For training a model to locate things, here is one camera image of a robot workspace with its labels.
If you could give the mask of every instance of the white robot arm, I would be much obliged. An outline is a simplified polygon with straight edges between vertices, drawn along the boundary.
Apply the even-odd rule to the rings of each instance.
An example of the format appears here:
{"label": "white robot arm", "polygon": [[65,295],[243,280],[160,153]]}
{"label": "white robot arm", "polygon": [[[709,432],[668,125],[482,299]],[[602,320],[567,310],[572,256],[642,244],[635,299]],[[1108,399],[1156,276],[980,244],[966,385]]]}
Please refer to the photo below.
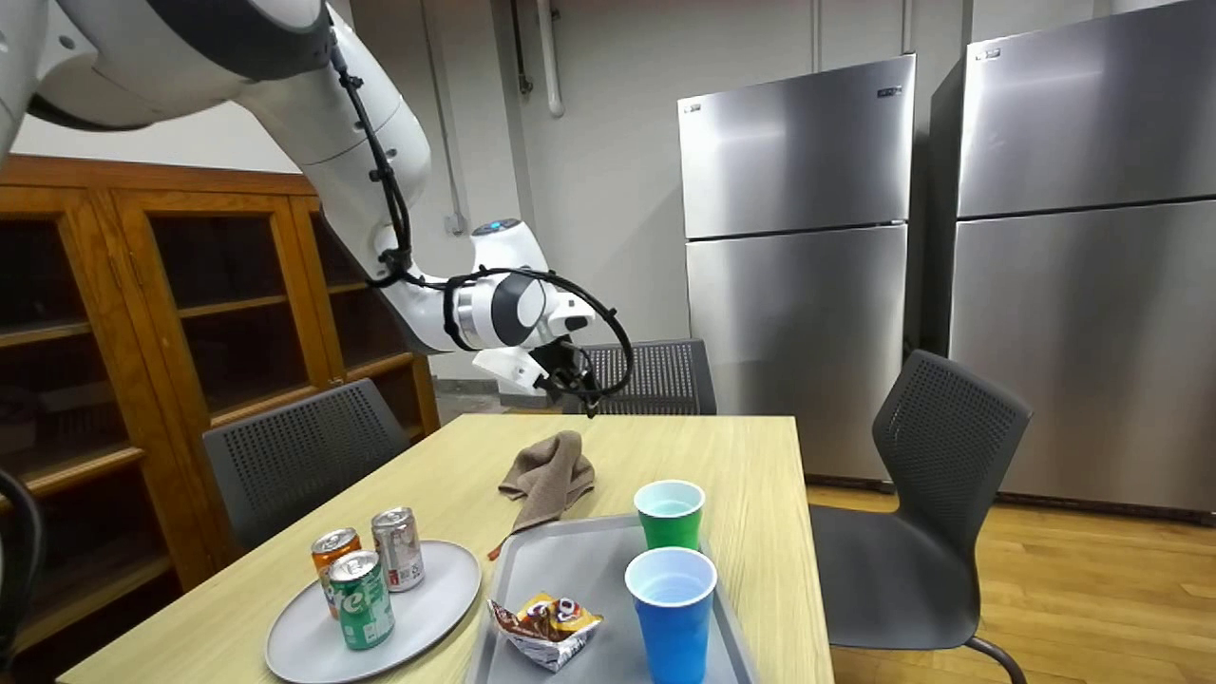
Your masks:
{"label": "white robot arm", "polygon": [[246,106],[307,175],[411,351],[469,351],[488,371],[567,390],[587,411],[628,385],[602,389],[572,347],[579,328],[606,320],[633,358],[617,315],[547,271],[530,224],[474,227],[472,272],[414,266],[408,202],[430,167],[425,133],[322,0],[0,4],[0,158],[27,109],[78,129],[139,129],[217,101]]}

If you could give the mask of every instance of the plastic cup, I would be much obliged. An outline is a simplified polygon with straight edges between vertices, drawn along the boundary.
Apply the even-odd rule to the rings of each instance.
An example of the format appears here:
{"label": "plastic cup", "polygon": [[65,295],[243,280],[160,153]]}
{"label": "plastic cup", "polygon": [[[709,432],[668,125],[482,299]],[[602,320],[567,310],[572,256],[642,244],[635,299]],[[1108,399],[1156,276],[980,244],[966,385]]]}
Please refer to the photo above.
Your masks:
{"label": "plastic cup", "polygon": [[649,548],[623,570],[653,684],[705,684],[718,567],[688,548]]}
{"label": "plastic cup", "polygon": [[699,548],[709,491],[685,480],[658,480],[635,491],[647,548]]}

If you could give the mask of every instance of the refrigerator door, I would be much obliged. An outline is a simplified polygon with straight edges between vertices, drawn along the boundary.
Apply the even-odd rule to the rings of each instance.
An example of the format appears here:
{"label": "refrigerator door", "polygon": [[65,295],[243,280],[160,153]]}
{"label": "refrigerator door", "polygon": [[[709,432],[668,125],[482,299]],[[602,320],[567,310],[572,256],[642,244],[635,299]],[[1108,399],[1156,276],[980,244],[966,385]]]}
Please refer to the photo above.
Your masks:
{"label": "refrigerator door", "polygon": [[809,475],[887,480],[872,423],[900,371],[908,227],[688,244],[718,413],[795,413]]}
{"label": "refrigerator door", "polygon": [[681,100],[688,239],[908,218],[914,57]]}
{"label": "refrigerator door", "polygon": [[949,351],[1029,403],[1008,491],[1216,508],[1216,202],[957,224]]}
{"label": "refrigerator door", "polygon": [[1216,4],[970,47],[957,218],[1216,195]]}

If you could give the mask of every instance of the table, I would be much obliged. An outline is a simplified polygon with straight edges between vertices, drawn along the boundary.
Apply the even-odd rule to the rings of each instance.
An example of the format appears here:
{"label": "table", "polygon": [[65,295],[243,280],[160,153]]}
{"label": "table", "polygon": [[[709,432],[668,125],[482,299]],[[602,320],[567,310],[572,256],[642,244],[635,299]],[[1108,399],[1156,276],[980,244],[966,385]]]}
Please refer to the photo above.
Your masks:
{"label": "table", "polygon": [[[464,413],[354,482],[294,528],[226,567],[130,636],[115,638],[63,679],[275,679],[263,646],[278,613],[317,580],[313,536],[358,524],[383,504],[411,504],[425,539],[469,548],[495,586],[488,551],[511,532],[516,500],[500,493],[514,456],[559,429],[579,429],[598,462],[598,491],[564,519],[633,513],[649,480],[709,486],[705,536],[715,548],[721,595],[766,684],[832,679],[825,608],[809,544],[795,419],[573,419],[573,413]],[[383,679],[458,684],[469,672],[482,608],[417,661]]]}

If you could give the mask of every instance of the green soda can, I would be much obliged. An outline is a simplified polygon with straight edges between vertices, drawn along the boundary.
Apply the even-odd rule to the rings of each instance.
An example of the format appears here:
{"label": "green soda can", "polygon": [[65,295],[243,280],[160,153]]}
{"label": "green soda can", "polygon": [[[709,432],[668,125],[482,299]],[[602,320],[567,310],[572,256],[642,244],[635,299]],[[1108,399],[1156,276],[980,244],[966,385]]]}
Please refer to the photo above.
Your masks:
{"label": "green soda can", "polygon": [[395,627],[391,600],[379,574],[379,556],[354,551],[331,567],[341,638],[349,651],[374,651]]}

